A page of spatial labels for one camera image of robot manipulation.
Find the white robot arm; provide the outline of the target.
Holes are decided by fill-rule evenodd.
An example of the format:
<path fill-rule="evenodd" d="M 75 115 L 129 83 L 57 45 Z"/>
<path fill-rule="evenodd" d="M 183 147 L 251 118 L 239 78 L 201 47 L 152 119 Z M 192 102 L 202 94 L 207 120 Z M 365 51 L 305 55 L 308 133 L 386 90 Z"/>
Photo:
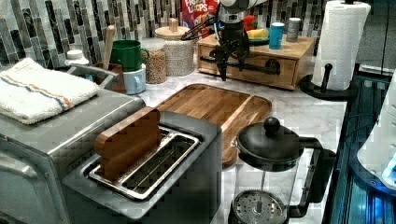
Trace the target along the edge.
<path fill-rule="evenodd" d="M 245 29 L 245 12 L 266 0 L 219 0 L 215 16 L 215 37 L 219 45 L 215 47 L 214 58 L 220 77 L 226 80 L 227 62 L 229 58 L 238 61 L 240 70 L 244 69 L 246 57 L 249 55 L 249 40 Z"/>

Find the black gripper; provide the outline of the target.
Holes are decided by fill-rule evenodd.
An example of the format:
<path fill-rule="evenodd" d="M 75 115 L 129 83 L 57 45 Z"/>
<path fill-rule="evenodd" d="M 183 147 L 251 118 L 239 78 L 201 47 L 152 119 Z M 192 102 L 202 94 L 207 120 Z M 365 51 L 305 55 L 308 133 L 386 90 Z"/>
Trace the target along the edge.
<path fill-rule="evenodd" d="M 215 25 L 215 33 L 219 41 L 219 48 L 224 55 L 217 56 L 217 68 L 222 81 L 227 79 L 227 60 L 234 58 L 239 62 L 239 71 L 245 67 L 245 60 L 249 54 L 248 34 L 244 28 L 244 22 L 227 23 L 218 21 Z"/>

